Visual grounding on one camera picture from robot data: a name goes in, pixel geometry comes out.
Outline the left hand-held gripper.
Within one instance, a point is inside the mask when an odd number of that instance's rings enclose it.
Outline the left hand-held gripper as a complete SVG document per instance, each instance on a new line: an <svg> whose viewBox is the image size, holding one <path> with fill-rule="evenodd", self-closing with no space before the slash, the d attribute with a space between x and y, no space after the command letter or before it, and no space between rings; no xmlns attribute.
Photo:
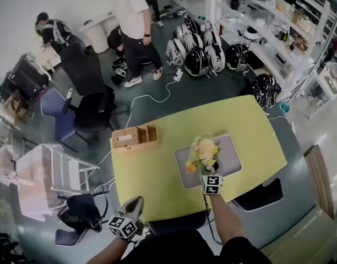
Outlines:
<svg viewBox="0 0 337 264"><path fill-rule="evenodd" d="M126 201L120 209L122 216L113 215L108 220L108 229L113 233L114 236L126 241L131 241L135 235L141 236L144 225L139 219L143 213L143 208L144 198L142 196L138 196L136 199L132 198ZM126 216L134 216L138 221L134 221Z"/></svg>

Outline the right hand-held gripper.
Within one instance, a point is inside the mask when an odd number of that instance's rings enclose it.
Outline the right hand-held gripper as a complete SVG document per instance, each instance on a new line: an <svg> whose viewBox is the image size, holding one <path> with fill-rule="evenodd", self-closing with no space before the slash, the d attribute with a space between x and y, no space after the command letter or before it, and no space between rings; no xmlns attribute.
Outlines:
<svg viewBox="0 0 337 264"><path fill-rule="evenodd" d="M223 176L220 171L202 171L200 181L204 195L218 195L223 184Z"/></svg>

